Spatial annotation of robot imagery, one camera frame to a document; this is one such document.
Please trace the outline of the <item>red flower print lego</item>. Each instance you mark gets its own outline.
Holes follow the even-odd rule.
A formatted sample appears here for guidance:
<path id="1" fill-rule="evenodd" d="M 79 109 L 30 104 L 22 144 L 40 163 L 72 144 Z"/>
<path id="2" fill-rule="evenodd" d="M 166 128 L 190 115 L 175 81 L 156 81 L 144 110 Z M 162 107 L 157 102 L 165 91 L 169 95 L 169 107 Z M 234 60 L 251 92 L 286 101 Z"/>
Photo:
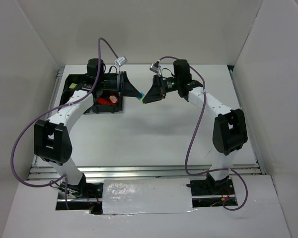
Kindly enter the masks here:
<path id="1" fill-rule="evenodd" d="M 117 95 L 111 95 L 109 100 L 112 104 L 117 104 L 119 102 L 119 97 Z"/>

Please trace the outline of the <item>teal and green lego block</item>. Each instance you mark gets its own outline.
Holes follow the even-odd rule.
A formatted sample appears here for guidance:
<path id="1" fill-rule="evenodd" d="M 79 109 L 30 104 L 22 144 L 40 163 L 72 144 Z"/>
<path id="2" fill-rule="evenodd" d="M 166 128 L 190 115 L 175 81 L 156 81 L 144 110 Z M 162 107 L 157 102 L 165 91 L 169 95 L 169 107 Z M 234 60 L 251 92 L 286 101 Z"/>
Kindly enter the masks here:
<path id="1" fill-rule="evenodd" d="M 143 98 L 144 98 L 145 94 L 143 92 L 141 92 L 141 96 L 138 98 L 138 100 L 143 104 Z"/>

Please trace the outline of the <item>red long lego brick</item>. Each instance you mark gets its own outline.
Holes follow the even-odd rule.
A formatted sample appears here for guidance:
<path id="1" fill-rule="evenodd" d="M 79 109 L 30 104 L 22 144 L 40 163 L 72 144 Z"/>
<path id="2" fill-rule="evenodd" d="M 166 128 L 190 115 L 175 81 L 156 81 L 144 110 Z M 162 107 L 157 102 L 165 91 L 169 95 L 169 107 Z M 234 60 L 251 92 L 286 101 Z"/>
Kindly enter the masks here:
<path id="1" fill-rule="evenodd" d="M 97 100 L 97 103 L 102 104 L 102 105 L 110 105 L 111 104 L 109 101 L 107 101 L 106 99 L 103 99 L 103 98 L 99 98 Z"/>

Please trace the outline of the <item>light green square lego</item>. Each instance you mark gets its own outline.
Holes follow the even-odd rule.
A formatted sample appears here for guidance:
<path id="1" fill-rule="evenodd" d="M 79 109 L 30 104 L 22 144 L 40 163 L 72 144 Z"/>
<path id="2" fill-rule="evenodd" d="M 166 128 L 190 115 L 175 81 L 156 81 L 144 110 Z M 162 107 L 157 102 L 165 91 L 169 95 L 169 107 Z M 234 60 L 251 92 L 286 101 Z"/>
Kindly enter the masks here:
<path id="1" fill-rule="evenodd" d="M 69 86 L 69 89 L 75 89 L 76 87 L 76 84 L 72 83 L 70 86 Z"/>

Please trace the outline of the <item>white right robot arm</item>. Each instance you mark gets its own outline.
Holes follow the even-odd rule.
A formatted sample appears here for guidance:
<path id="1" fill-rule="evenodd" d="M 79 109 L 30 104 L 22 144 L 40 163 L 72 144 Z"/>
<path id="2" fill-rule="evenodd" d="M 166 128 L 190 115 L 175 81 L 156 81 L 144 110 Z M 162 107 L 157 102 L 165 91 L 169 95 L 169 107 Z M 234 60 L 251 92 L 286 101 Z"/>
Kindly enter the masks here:
<path id="1" fill-rule="evenodd" d="M 216 193 L 228 187 L 229 169 L 235 154 L 248 140 L 244 112 L 232 109 L 212 96 L 205 87 L 204 81 L 192 78 L 193 68 L 185 59 L 175 59 L 173 72 L 170 77 L 162 76 L 158 61 L 151 64 L 150 71 L 154 72 L 152 86 L 142 98 L 144 104 L 161 101 L 167 93 L 176 91 L 180 98 L 201 109 L 198 122 L 202 121 L 204 113 L 209 113 L 214 120 L 212 142 L 218 152 L 211 168 L 206 172 L 205 185 L 198 186 L 199 190 Z"/>

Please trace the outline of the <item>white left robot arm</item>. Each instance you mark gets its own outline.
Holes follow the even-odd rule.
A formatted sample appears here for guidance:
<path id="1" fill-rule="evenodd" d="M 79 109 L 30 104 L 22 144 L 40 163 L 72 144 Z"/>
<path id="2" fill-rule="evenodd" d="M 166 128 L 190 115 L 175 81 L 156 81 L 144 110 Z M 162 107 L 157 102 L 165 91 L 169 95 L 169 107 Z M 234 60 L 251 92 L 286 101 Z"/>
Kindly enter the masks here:
<path id="1" fill-rule="evenodd" d="M 85 113 L 122 111 L 124 97 L 142 97 L 125 71 L 105 72 L 106 65 L 101 59 L 90 59 L 86 69 L 85 74 L 67 77 L 61 97 L 65 106 L 34 125 L 34 154 L 64 176 L 65 190 L 72 190 L 78 197 L 87 195 L 92 185 L 71 158 L 70 131 L 74 124 Z"/>

